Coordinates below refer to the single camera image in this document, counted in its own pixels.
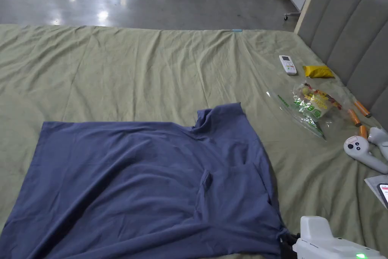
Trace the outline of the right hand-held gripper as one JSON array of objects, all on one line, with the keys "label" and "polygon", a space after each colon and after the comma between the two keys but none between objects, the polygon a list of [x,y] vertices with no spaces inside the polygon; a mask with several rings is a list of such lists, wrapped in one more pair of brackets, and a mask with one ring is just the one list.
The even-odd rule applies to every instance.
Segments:
[{"label": "right hand-held gripper", "polygon": [[300,238],[294,244],[289,231],[278,236],[281,259],[384,259],[377,250],[334,237],[328,221],[320,216],[302,216]]}]

